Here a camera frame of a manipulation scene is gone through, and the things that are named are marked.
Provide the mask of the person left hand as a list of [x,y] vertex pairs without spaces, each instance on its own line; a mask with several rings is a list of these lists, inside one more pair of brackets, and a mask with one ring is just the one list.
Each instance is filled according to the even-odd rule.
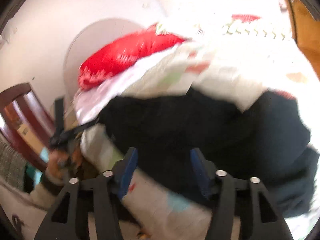
[[[53,150],[53,152],[49,154],[49,160],[45,174],[54,184],[62,184],[63,174],[66,170],[62,167],[62,165],[66,163],[68,157],[69,155],[66,152],[60,150]],[[79,146],[76,147],[72,153],[71,160],[73,171],[75,172],[81,166],[83,161]]]

